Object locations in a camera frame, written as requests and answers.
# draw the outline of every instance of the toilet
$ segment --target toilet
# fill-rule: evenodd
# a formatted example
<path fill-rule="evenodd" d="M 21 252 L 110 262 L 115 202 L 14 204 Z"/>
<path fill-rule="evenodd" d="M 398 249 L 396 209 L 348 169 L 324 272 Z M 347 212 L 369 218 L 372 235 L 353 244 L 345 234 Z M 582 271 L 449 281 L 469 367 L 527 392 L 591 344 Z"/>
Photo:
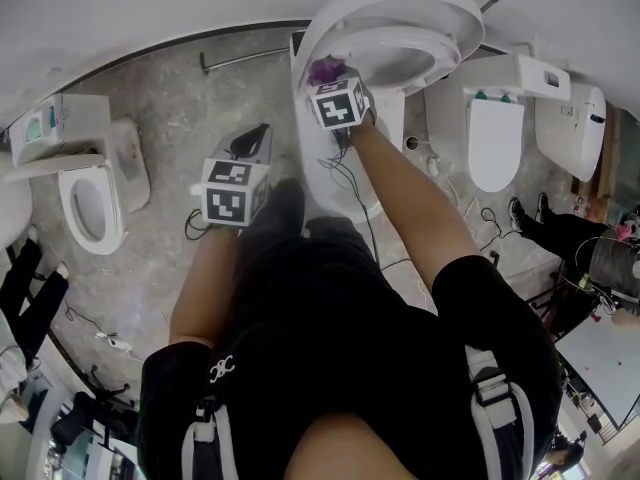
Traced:
<path fill-rule="evenodd" d="M 49 108 L 51 104 L 52 115 L 57 116 L 58 107 L 55 103 L 50 100 L 45 107 Z M 94 103 L 103 106 L 105 101 L 96 99 Z M 60 115 L 69 118 L 67 107 L 62 106 L 59 110 L 62 111 Z M 27 113 L 24 118 L 24 123 L 16 122 L 10 128 L 12 145 L 14 141 L 20 141 L 26 136 L 21 135 L 21 132 L 27 127 L 31 126 L 33 129 L 34 125 L 29 124 L 35 122 L 33 116 Z M 58 121 L 53 129 L 61 127 L 61 124 Z M 68 130 L 63 130 L 54 138 L 42 134 L 42 139 L 49 140 L 51 144 L 62 141 L 67 152 L 75 149 L 78 151 L 76 154 L 32 160 L 34 155 L 28 148 L 17 148 L 18 153 L 29 160 L 14 167 L 5 175 L 4 181 L 13 182 L 57 173 L 62 209 L 75 240 L 92 254 L 112 254 L 126 237 L 129 213 L 142 208 L 151 194 L 138 128 L 133 120 L 124 118 L 103 123 L 102 129 L 95 129 L 88 136 L 76 129 L 74 140 L 68 140 L 65 131 Z M 30 137 L 34 136 L 33 131 L 29 134 Z M 47 147 L 39 144 L 37 157 L 48 154 L 47 148 L 51 148 L 49 151 L 54 150 L 51 144 Z"/>
<path fill-rule="evenodd" d="M 322 130 L 307 99 L 311 64 L 331 55 L 358 70 L 375 100 L 376 126 L 402 149 L 405 98 L 451 73 L 482 42 L 484 26 L 473 0 L 333 0 L 290 42 L 298 147 L 310 195 L 328 215 L 354 223 L 382 211 L 357 153 L 342 164 L 354 176 L 360 201 L 345 180 L 318 160 L 338 146 Z"/>
<path fill-rule="evenodd" d="M 480 190 L 499 192 L 520 166 L 523 97 L 568 101 L 570 94 L 568 73 L 525 55 L 463 62 L 425 89 L 429 144 Z"/>

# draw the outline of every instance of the marble floor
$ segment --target marble floor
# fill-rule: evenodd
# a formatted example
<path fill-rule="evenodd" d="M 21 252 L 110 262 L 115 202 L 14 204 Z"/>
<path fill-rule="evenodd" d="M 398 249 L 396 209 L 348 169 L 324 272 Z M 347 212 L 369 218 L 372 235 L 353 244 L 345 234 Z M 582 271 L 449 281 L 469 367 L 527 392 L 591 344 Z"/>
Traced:
<path fill-rule="evenodd" d="M 198 54 L 207 62 L 286 46 L 293 29 L 275 28 L 240 32 L 169 47 L 104 71 L 68 90 L 69 93 L 109 96 L 112 118 L 133 118 L 140 127 L 151 199 L 128 221 L 128 236 L 110 256 L 94 256 L 73 239 L 62 213 L 57 177 L 32 181 L 33 221 L 40 230 L 44 265 L 53 268 L 60 260 L 71 271 L 67 302 L 91 318 L 104 332 L 115 332 L 131 344 L 127 354 L 95 337 L 94 324 L 68 318 L 65 306 L 58 312 L 53 331 L 80 368 L 99 367 L 109 387 L 128 382 L 133 398 L 139 395 L 142 361 L 167 343 L 168 322 L 196 245 L 184 237 L 184 223 L 196 207 L 188 187 L 199 181 L 203 158 L 217 141 L 240 126 L 270 123 L 276 145 L 287 148 L 295 138 L 290 94 L 288 55 L 275 55 L 224 67 L 203 75 Z M 538 192 L 550 194 L 558 211 L 569 208 L 570 177 L 547 161 L 537 150 L 533 129 L 533 102 L 526 108 L 524 154 L 516 179 L 495 194 L 479 192 L 460 166 L 441 164 L 436 180 L 459 208 L 479 245 L 495 235 L 495 226 L 480 216 L 482 207 L 495 211 L 503 230 L 509 229 L 507 203 L 517 194 L 533 210 Z M 429 156 L 421 94 L 407 100 L 407 135 L 421 144 L 407 156 L 426 172 Z M 384 214 L 376 217 L 373 231 L 381 264 L 406 257 L 406 251 Z M 359 230 L 370 242 L 365 225 Z M 556 266 L 554 256 L 533 243 L 511 235 L 496 240 L 485 251 L 500 254 L 498 269 L 523 297 L 548 283 Z M 412 305 L 433 309 L 433 302 L 418 284 L 409 262 L 385 271 L 391 285 Z"/>

